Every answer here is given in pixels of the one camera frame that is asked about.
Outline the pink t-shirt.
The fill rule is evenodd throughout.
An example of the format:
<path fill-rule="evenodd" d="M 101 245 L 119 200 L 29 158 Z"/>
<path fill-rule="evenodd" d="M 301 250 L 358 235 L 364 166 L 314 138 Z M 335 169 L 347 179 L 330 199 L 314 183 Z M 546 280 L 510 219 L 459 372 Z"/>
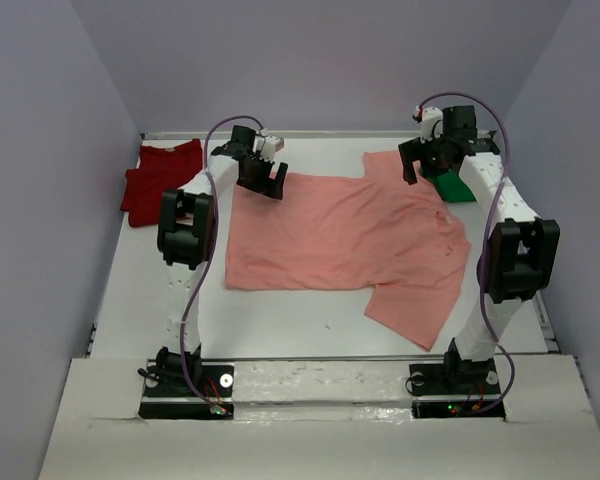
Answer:
<path fill-rule="evenodd" d="M 225 285 L 246 291 L 373 292 L 372 320 L 430 350 L 461 292 L 471 245 L 396 151 L 367 153 L 360 178 L 290 173 L 280 201 L 237 187 Z"/>

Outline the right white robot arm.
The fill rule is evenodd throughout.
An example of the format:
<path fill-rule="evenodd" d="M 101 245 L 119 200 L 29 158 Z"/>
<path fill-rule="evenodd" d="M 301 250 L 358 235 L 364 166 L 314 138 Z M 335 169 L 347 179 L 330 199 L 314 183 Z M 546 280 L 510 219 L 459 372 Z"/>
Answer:
<path fill-rule="evenodd" d="M 493 131 L 481 131 L 472 105 L 416 108 L 418 138 L 399 145 L 404 180 L 454 173 L 486 213 L 476 276 L 480 294 L 467 323 L 439 363 L 413 364 L 408 387 L 417 396 L 497 390 L 494 355 L 521 307 L 550 281 L 560 238 L 554 220 L 524 201 L 505 171 Z"/>

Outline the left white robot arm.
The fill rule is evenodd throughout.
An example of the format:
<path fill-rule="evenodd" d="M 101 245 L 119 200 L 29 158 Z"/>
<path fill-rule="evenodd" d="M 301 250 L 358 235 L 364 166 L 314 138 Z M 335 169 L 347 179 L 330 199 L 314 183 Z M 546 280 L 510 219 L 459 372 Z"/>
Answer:
<path fill-rule="evenodd" d="M 288 169 L 275 162 L 283 138 L 265 128 L 232 127 L 228 141 L 203 144 L 202 170 L 192 180 L 162 195 L 157 247 L 167 267 L 167 329 L 155 359 L 159 382 L 181 395 L 207 400 L 198 309 L 201 287 L 214 257 L 219 227 L 219 198 L 239 186 L 273 200 L 283 198 Z"/>

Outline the green t-shirt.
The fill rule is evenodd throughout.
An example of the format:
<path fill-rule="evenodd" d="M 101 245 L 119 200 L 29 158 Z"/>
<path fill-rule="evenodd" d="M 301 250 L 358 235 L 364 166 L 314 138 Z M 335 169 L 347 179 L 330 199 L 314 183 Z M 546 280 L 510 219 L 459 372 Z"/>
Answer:
<path fill-rule="evenodd" d="M 453 171 L 447 171 L 439 176 L 431 176 L 426 175 L 424 170 L 420 168 L 419 173 L 434 186 L 444 202 L 473 203 L 476 201 L 469 187 Z"/>

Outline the red folded t-shirt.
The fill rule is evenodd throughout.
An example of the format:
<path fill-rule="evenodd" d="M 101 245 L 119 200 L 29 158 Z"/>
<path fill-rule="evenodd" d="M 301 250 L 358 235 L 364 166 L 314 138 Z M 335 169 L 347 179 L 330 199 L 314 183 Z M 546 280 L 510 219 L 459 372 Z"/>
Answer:
<path fill-rule="evenodd" d="M 125 173 L 126 188 L 120 206 L 128 214 L 129 226 L 157 225 L 163 192 L 193 179 L 202 170 L 202 154 L 199 139 L 168 148 L 141 146 L 138 166 Z"/>

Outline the white cardboard front cover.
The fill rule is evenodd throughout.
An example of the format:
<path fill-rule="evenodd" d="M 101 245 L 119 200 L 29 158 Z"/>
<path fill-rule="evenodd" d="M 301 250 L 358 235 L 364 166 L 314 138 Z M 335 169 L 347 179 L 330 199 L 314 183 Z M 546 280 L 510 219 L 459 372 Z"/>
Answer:
<path fill-rule="evenodd" d="M 600 479 L 569 356 L 521 356 L 500 418 L 416 419 L 404 361 L 235 366 L 235 416 L 145 420 L 142 358 L 72 362 L 45 479 Z"/>

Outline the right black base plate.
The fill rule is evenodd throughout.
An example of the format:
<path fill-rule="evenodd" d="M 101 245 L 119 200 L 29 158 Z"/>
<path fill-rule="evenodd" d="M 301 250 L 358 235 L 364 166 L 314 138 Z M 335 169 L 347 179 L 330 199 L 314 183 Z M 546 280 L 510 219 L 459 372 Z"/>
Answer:
<path fill-rule="evenodd" d="M 411 364 L 405 389 L 417 420 L 505 417 L 501 404 L 484 412 L 501 395 L 494 360 L 457 372 L 448 372 L 442 362 Z"/>

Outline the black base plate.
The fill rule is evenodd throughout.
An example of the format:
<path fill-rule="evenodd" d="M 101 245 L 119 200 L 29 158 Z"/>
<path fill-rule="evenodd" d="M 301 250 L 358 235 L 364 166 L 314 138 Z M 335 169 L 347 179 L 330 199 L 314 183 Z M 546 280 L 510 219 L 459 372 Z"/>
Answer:
<path fill-rule="evenodd" d="M 501 404 L 484 412 L 501 395 L 494 360 L 457 372 L 448 372 L 442 362 L 411 364 L 405 389 L 417 420 L 505 417 Z"/>
<path fill-rule="evenodd" d="M 155 364 L 140 368 L 143 390 L 138 414 L 146 420 L 231 420 L 234 366 L 204 363 L 196 395 L 183 378 L 158 375 Z"/>

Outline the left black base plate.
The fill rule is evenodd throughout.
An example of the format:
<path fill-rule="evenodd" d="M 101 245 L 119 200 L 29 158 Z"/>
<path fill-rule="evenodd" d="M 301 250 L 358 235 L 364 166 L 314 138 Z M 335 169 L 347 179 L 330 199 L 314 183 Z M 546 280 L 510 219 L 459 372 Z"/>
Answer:
<path fill-rule="evenodd" d="M 204 363 L 196 395 L 183 378 L 158 375 L 155 364 L 140 368 L 143 390 L 138 414 L 146 420 L 231 420 L 234 366 Z"/>

